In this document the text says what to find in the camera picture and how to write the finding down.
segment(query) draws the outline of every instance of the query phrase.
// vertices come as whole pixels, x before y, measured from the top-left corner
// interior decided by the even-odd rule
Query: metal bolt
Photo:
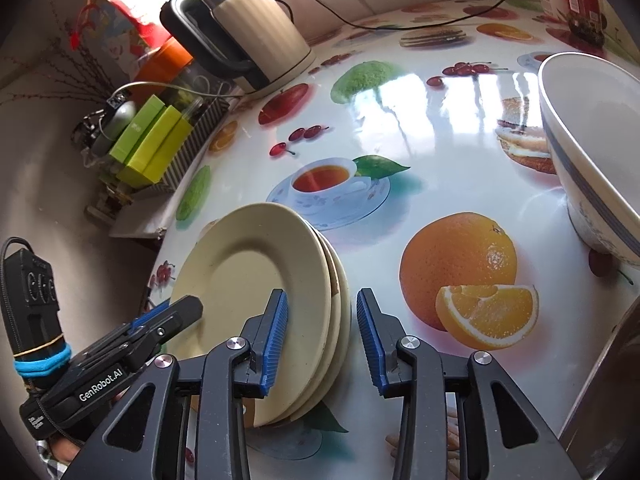
[[[246,339],[244,337],[232,337],[226,340],[226,347],[229,350],[239,350],[246,345]]]
[[[413,350],[420,346],[420,340],[415,335],[406,335],[400,340],[400,344],[409,350]]]
[[[474,361],[479,365],[487,365],[493,360],[494,358],[491,357],[491,354],[489,354],[489,352],[485,352],[484,350],[481,350],[474,354]]]
[[[171,363],[173,362],[174,362],[174,358],[167,354],[159,355],[154,359],[154,364],[158,368],[167,368],[168,366],[171,366]]]

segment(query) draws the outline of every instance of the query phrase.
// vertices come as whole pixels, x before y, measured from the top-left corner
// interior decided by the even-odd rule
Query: fruit print tablecloth
[[[412,6],[367,23],[433,23],[491,3]],[[450,27],[344,26],[319,38],[308,72],[241,102],[212,135],[159,253],[153,303],[171,295],[212,222],[247,203],[283,203],[334,245],[352,299],[370,286],[384,312],[440,351],[502,348],[494,355],[559,433],[640,280],[600,265],[574,232],[536,72],[578,48],[638,68],[612,40],[604,50],[584,45],[531,5]],[[391,478],[385,437],[397,434],[400,412],[400,400],[372,386],[353,323],[324,401],[288,426],[248,434],[252,478]]]

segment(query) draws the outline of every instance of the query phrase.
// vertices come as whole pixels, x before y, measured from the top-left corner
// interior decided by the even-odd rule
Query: checkered sleeve
[[[38,440],[36,442],[36,449],[38,450],[40,460],[42,460],[47,467],[49,476],[51,476],[53,480],[60,480],[66,471],[66,465],[58,462],[58,460],[53,457],[49,443],[46,440]]]

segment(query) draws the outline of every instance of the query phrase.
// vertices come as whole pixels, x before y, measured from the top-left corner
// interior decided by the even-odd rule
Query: barcode
[[[578,3],[578,0],[569,0],[569,8],[573,12],[580,12],[580,4]]]

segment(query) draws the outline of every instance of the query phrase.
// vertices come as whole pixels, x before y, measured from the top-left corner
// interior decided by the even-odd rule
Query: bowl
[[[580,238],[640,267],[640,81],[590,54],[538,73],[542,122]]]

